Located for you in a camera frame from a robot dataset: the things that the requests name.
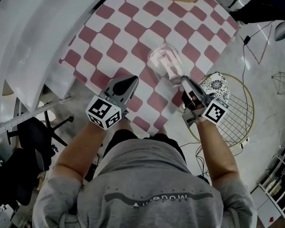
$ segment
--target black shorts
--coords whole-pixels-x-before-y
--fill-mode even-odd
[[[129,139],[138,139],[138,137],[134,133],[126,129],[121,129],[121,130],[116,131],[116,133],[114,134],[112,140],[109,142],[108,147],[106,148],[104,152],[104,157],[110,151],[110,149],[112,149],[115,145],[123,141],[129,140]],[[144,139],[152,139],[152,140],[161,141],[161,142],[171,145],[173,148],[175,148],[180,153],[180,155],[186,162],[185,156],[183,152],[181,151],[181,148],[179,147],[177,142],[173,139],[168,138],[167,135],[163,133],[157,133],[153,137],[144,138]]]

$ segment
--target table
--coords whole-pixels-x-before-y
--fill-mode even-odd
[[[155,134],[182,104],[182,91],[146,63],[164,41],[199,82],[234,36],[237,23],[214,0],[106,0],[74,37],[60,63],[96,94],[112,78],[137,75],[127,118]]]

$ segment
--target white floor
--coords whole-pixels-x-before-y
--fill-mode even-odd
[[[217,0],[223,6],[229,5],[232,0]],[[239,2],[233,7],[240,8]],[[275,21],[258,34],[252,37],[245,48],[246,72],[244,83],[250,90],[255,104],[255,121],[249,133],[250,142],[244,147],[241,154],[236,156],[243,182],[252,190],[257,180],[264,173],[273,155],[280,149],[279,146],[285,140],[285,95],[278,95],[272,75],[279,71],[285,72],[285,40],[275,42],[275,27],[279,22]],[[219,60],[211,68],[209,73],[219,71],[231,74],[239,79],[242,78],[244,70],[243,40],[247,35],[251,36],[268,22],[250,24],[239,29],[234,41],[230,42],[221,54]],[[242,87],[233,88],[232,92],[241,92]],[[80,85],[78,82],[71,89],[71,94],[82,96],[83,99],[76,103],[66,103],[55,109],[58,118],[67,117],[67,113],[75,116],[73,123],[67,123],[60,129],[61,136],[68,142],[82,128],[88,119],[84,110],[92,97],[92,92]],[[166,125],[170,138],[175,139],[179,145],[196,142],[186,128],[181,113],[178,112]],[[138,127],[134,132],[140,137],[144,133]],[[199,144],[188,144],[182,147],[187,165],[192,174],[200,175],[201,170],[195,158],[195,151]],[[233,147],[232,152],[239,153],[239,147]]]

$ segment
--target round wire grid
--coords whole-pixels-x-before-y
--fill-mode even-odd
[[[217,128],[228,147],[233,147],[242,143],[252,128],[254,122],[254,103],[250,91],[239,79],[228,74],[222,75],[228,82],[230,98],[228,101],[228,112],[217,125]],[[196,124],[191,126],[190,132],[200,142]]]

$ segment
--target person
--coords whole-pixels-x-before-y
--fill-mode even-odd
[[[244,24],[285,20],[285,0],[251,0],[241,9],[229,13],[235,21]]]
[[[256,227],[252,198],[213,123],[196,120],[212,186],[190,173],[164,129],[138,139],[126,119],[117,124],[85,186],[106,131],[89,123],[62,151],[37,197],[34,227]]]

